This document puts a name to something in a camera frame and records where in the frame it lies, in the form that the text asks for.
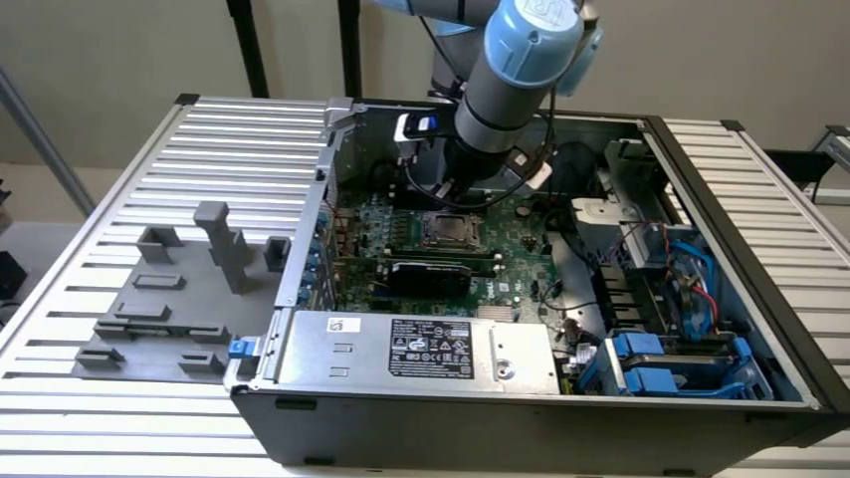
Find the warning label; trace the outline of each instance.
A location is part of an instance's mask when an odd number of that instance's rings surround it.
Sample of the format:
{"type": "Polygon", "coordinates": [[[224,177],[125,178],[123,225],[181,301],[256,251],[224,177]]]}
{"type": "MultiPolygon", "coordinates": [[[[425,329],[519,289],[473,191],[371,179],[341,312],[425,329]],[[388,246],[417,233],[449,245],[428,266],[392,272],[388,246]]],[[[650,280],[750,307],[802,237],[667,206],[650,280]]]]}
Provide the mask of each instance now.
{"type": "Polygon", "coordinates": [[[473,379],[469,323],[393,319],[389,373],[473,379]]]}

